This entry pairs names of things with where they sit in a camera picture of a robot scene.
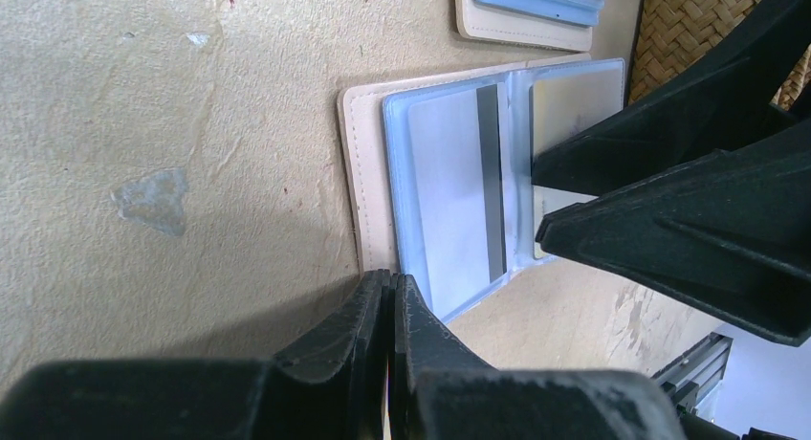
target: card holder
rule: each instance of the card holder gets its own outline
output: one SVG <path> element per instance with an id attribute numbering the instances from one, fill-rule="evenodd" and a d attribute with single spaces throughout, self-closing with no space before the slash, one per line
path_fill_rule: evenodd
<path id="1" fill-rule="evenodd" d="M 400 271 L 381 109 L 387 96 L 512 70 L 581 62 L 588 58 L 588 54 L 547 57 L 449 74 L 369 83 L 341 91 L 337 107 L 340 139 L 361 271 Z"/>
<path id="2" fill-rule="evenodd" d="M 457 29 L 466 38 L 588 51 L 603 0 L 455 0 L 455 4 Z"/>
<path id="3" fill-rule="evenodd" d="M 533 124 L 540 122 L 533 120 L 537 83 L 575 81 L 575 90 L 560 93 L 574 98 L 569 101 L 574 105 L 581 96 L 583 106 L 563 116 L 599 112 L 592 121 L 622 108 L 624 71 L 621 59 L 568 63 L 384 99 L 400 267 L 414 275 L 442 321 L 470 309 L 523 269 L 549 259 L 542 253 L 536 258 L 534 242 L 538 211 L 542 218 L 551 199 L 531 184 Z M 554 196 L 556 206 L 569 199 Z"/>

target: wicker basket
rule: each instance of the wicker basket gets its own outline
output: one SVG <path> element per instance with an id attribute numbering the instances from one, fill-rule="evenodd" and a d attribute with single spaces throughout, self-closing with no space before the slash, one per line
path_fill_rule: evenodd
<path id="1" fill-rule="evenodd" d="M 630 102 L 675 77 L 718 44 L 760 0 L 644 0 L 631 70 Z M 775 95 L 788 108 L 809 77 L 809 51 Z"/>

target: card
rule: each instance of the card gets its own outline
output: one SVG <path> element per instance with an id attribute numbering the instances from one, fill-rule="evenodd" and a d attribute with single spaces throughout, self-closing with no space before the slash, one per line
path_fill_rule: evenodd
<path id="1" fill-rule="evenodd" d="M 498 86 L 414 103 L 408 128 L 431 307 L 441 318 L 507 271 Z"/>
<path id="2" fill-rule="evenodd" d="M 622 106 L 607 90 L 616 85 L 616 70 L 536 81 L 532 89 L 533 158 L 617 113 Z M 540 227 L 543 215 L 592 199 L 594 196 L 534 187 L 535 228 Z M 544 255 L 536 243 L 535 258 Z"/>

